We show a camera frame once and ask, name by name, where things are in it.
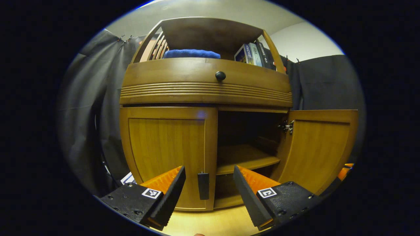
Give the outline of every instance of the ceiling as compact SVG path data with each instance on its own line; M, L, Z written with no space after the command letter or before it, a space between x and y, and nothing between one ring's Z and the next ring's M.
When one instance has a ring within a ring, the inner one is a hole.
M271 35L305 22L290 11L265 0L157 0L117 19L107 30L117 36L142 36L160 20L204 16L239 21L265 29Z

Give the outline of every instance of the decorative grooves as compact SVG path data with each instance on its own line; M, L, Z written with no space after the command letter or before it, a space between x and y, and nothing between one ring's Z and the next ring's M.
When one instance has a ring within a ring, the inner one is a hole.
M162 95L217 95L248 97L281 102L292 102L290 93L237 84L205 82L177 82L126 86L121 89L121 98L150 97Z

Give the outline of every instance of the door hinge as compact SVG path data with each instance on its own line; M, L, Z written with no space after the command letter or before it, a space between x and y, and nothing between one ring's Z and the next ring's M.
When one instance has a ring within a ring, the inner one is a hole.
M290 131L290 134L293 134L293 123L294 121L291 121L290 124L287 124L287 121L284 121L283 124L278 125L277 127L282 128L285 133Z

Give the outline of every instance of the screw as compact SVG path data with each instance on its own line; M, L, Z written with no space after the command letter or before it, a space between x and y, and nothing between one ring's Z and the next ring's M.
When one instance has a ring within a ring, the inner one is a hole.
M280 210L277 214L278 215L285 215L287 212L285 210Z

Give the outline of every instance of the stack of books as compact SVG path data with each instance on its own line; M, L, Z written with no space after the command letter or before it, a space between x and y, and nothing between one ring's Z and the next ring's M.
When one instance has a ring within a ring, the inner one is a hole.
M235 61L276 70L270 50L258 40L255 43L243 44L235 54Z

